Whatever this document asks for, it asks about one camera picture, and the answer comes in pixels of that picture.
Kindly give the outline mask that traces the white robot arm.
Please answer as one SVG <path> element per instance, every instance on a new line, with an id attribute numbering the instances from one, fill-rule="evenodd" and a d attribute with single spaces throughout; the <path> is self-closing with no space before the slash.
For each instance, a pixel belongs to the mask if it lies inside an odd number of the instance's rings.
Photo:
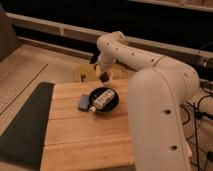
<path id="1" fill-rule="evenodd" d="M 129 80 L 127 109 L 136 171 L 191 171 L 180 105 L 199 89 L 190 65 L 126 44 L 122 32 L 97 39 L 96 73 L 120 61 L 135 70 Z"/>

